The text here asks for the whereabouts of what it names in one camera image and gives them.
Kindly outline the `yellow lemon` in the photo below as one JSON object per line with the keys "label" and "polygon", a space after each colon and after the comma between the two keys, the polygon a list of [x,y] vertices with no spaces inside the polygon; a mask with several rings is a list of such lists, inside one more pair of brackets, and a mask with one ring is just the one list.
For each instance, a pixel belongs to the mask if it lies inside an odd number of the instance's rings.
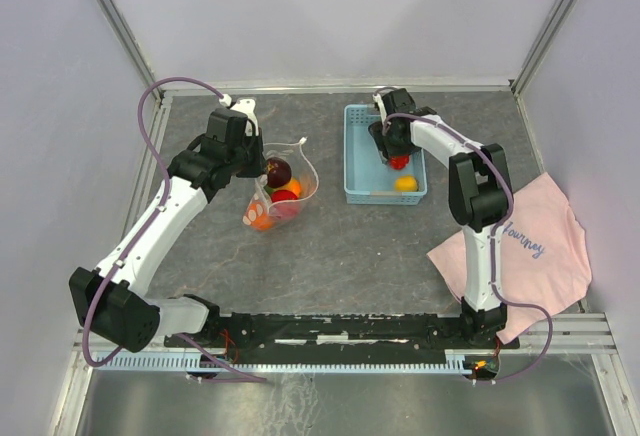
{"label": "yellow lemon", "polygon": [[395,180],[394,189],[398,192],[417,192],[419,183],[414,176],[405,175]]}

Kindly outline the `dark red apple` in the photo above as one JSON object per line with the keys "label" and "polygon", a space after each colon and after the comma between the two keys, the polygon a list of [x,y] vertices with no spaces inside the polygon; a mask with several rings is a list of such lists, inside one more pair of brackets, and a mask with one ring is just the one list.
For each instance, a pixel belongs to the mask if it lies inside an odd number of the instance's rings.
{"label": "dark red apple", "polygon": [[266,163],[267,185],[270,188],[280,188],[289,183],[292,178],[292,170],[287,161],[279,157],[272,157]]}

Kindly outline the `clear polka dot zip bag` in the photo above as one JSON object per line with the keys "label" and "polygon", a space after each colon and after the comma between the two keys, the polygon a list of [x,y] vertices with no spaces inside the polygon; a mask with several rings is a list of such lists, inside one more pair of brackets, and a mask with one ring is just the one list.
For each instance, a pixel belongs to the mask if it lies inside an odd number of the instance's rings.
{"label": "clear polka dot zip bag", "polygon": [[269,143],[264,147],[266,173],[254,180],[254,193],[242,222],[267,231],[296,218],[315,196],[318,173],[304,153],[306,137],[296,143]]}

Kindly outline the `green yellow mango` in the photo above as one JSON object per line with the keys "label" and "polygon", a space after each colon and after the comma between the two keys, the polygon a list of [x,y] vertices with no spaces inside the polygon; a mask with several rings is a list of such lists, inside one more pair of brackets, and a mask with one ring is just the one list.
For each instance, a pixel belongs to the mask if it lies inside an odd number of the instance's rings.
{"label": "green yellow mango", "polygon": [[268,185],[264,186],[264,190],[265,192],[271,196],[274,192],[279,192],[279,191],[288,191],[292,194],[295,195],[295,198],[299,198],[302,194],[302,186],[301,183],[294,177],[292,177],[288,183],[286,183],[283,186],[277,187],[277,188],[273,188],[270,187]]}

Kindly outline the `orange tangerine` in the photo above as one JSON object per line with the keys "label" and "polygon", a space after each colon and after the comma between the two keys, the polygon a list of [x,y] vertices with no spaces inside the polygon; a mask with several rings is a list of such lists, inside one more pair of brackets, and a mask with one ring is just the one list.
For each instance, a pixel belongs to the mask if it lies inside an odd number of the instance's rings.
{"label": "orange tangerine", "polygon": [[248,205],[242,217],[242,222],[256,231],[267,231],[274,225],[274,221],[268,213],[268,208],[260,201],[252,201]]}

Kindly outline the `bright red apple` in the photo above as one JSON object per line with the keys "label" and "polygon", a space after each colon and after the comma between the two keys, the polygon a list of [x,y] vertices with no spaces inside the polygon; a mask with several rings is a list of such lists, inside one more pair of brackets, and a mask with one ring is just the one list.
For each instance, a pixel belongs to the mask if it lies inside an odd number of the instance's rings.
{"label": "bright red apple", "polygon": [[274,192],[271,195],[273,216],[279,220],[289,220],[299,213],[299,198],[288,191]]}

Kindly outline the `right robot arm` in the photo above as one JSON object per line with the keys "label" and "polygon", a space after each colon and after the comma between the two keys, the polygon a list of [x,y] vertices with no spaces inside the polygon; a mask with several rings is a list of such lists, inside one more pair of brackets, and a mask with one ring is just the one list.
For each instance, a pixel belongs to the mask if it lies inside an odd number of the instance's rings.
{"label": "right robot arm", "polygon": [[501,300],[501,230],[514,197],[504,149],[482,145],[450,127],[429,107],[418,107],[405,88],[373,93],[380,120],[370,126],[381,159],[426,151],[448,169],[448,205],[464,237],[466,283],[461,298],[460,338],[489,344],[507,322]]}

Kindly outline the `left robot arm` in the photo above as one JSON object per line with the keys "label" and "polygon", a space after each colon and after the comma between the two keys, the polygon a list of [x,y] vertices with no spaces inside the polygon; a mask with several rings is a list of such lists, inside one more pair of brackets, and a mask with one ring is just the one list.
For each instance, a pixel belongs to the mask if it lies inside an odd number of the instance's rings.
{"label": "left robot arm", "polygon": [[97,334],[136,353],[157,336],[187,333],[209,346],[221,334],[211,305],[194,296],[150,300],[146,293],[162,260],[186,226],[233,178],[256,178],[265,169],[252,98],[214,110],[200,139],[175,156],[160,189],[116,248],[94,269],[69,279],[83,334]]}

